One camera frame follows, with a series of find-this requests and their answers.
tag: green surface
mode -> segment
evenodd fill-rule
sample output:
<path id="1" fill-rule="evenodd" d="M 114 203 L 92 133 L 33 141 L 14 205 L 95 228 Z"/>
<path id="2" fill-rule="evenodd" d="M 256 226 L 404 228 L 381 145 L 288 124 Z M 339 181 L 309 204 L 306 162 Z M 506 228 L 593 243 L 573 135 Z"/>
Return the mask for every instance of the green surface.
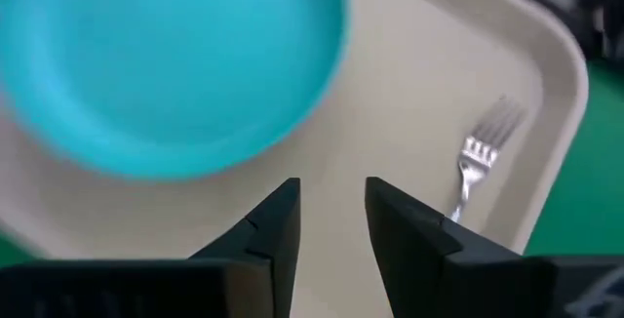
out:
<path id="1" fill-rule="evenodd" d="M 526 252 L 624 254 L 624 78 L 590 66 L 590 99 Z M 0 239 L 0 265 L 28 255 Z"/>

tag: green background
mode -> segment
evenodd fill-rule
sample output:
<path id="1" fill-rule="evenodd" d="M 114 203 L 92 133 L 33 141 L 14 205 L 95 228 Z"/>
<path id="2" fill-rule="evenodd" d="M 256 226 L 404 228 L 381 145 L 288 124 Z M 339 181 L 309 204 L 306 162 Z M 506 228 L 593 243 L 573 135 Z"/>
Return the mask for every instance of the green background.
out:
<path id="1" fill-rule="evenodd" d="M 592 64 L 587 111 L 526 249 L 624 253 L 624 79 Z M 0 239 L 0 264 L 29 256 Z"/>

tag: tray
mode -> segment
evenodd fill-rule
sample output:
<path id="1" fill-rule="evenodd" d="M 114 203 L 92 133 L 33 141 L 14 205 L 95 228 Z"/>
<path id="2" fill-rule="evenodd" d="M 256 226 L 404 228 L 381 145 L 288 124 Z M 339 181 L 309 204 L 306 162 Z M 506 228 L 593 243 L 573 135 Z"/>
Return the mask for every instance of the tray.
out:
<path id="1" fill-rule="evenodd" d="M 177 184 L 109 179 L 49 156 L 0 119 L 0 217 L 52 258 L 185 258 L 288 177 L 302 180 L 293 317 L 389 312 L 365 178 L 448 213 L 456 156 L 501 95 L 529 115 L 462 223 L 521 252 L 583 115 L 587 73 L 569 32 L 527 0 L 351 0 L 345 63 L 325 102 L 270 151 Z"/>

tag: blue plate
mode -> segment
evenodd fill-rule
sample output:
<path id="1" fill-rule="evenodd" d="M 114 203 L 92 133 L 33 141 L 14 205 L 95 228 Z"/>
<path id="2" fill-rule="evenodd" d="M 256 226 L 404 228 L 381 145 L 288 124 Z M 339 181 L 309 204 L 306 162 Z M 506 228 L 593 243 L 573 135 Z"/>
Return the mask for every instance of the blue plate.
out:
<path id="1" fill-rule="evenodd" d="M 345 0 L 0 0 L 22 124 L 106 173 L 182 179 L 242 162 L 319 102 Z"/>

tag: silver fork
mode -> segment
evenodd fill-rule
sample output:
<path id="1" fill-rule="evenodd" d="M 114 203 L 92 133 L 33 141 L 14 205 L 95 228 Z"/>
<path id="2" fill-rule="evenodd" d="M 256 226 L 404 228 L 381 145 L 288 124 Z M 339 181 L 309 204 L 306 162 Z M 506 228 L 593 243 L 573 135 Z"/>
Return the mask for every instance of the silver fork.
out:
<path id="1" fill-rule="evenodd" d="M 496 162 L 500 149 L 522 122 L 524 110 L 513 100 L 501 98 L 466 138 L 459 153 L 461 197 L 450 219 L 459 222 L 471 188 L 483 180 Z"/>

